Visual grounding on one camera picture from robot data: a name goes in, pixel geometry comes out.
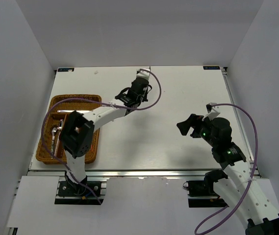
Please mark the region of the pink handled table knife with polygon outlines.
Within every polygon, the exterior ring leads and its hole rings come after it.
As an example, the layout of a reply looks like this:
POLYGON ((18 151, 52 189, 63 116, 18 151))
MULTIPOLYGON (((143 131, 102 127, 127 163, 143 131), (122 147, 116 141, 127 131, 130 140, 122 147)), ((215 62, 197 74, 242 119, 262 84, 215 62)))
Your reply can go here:
POLYGON ((78 113, 87 113, 88 110, 57 110, 57 113, 72 113, 72 112, 78 112, 78 113))

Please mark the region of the dark handled spoon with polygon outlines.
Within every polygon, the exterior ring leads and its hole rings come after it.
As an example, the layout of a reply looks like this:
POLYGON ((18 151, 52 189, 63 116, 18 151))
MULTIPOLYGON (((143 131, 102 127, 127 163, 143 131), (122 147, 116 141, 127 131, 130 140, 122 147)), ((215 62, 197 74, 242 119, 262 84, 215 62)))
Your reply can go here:
POLYGON ((57 129, 61 131, 63 128, 63 125, 64 125, 64 119, 61 119, 57 129))

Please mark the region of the pink handled spoon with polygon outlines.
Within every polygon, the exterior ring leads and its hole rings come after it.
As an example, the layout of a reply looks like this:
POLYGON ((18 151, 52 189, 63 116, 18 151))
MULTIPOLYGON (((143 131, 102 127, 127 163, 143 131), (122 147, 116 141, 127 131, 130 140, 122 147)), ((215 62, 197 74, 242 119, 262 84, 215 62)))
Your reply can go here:
POLYGON ((54 156, 57 156, 57 151, 59 149, 59 134, 61 132, 62 128, 59 127, 53 127, 51 130, 51 153, 54 156))

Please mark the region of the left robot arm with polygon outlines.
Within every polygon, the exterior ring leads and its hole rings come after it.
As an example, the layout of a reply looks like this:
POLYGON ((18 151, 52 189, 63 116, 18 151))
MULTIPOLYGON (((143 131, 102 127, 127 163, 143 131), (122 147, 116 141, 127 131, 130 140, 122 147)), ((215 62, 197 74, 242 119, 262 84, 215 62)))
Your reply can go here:
POLYGON ((91 147, 93 134, 107 123, 130 114, 142 102, 148 101, 148 88, 151 88, 149 78, 139 75, 131 83, 131 87, 121 90, 115 96, 109 106, 101 106, 84 114, 73 111, 68 115, 60 141, 70 168, 65 179, 74 195, 83 196, 86 191, 85 155, 91 147))

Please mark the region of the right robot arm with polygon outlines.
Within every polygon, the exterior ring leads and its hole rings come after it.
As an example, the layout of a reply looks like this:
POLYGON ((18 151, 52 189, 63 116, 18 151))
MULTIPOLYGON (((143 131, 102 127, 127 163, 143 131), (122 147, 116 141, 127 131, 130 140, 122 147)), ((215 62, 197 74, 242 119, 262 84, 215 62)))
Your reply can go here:
POLYGON ((279 210, 251 177, 252 169, 242 150, 232 141, 230 122, 222 117, 191 114, 177 123, 183 136, 202 138, 221 169, 206 173, 204 191, 219 195, 234 210, 247 235, 279 235, 279 210))

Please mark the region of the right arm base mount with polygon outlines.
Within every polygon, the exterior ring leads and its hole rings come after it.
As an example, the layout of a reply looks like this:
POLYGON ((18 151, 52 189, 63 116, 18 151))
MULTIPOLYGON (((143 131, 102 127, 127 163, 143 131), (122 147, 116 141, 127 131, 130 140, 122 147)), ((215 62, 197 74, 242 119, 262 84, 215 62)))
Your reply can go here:
POLYGON ((214 192, 210 192, 204 181, 186 181, 182 185, 188 193, 189 208, 223 208, 225 201, 214 192))

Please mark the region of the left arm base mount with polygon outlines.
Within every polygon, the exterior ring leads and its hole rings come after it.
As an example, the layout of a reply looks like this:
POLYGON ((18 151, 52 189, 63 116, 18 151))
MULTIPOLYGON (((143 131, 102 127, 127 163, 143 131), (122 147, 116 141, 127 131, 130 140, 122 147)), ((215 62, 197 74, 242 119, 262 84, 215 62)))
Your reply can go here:
POLYGON ((98 199, 86 188, 84 188, 82 192, 75 192, 75 190, 64 180, 60 181, 58 184, 54 204, 100 206, 104 200, 106 183, 101 181, 88 181, 87 184, 98 199))

